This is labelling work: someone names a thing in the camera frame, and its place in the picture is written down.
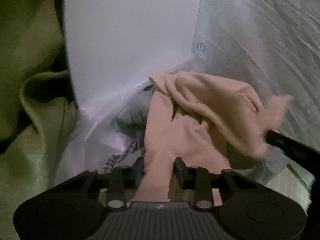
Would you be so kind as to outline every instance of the green cloth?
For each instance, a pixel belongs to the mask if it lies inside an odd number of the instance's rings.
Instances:
[[[19,239],[15,209],[50,186],[75,121],[74,102],[52,97],[68,72],[49,71],[63,47],[53,0],[0,0],[0,239]],[[31,119],[17,129],[18,114]]]

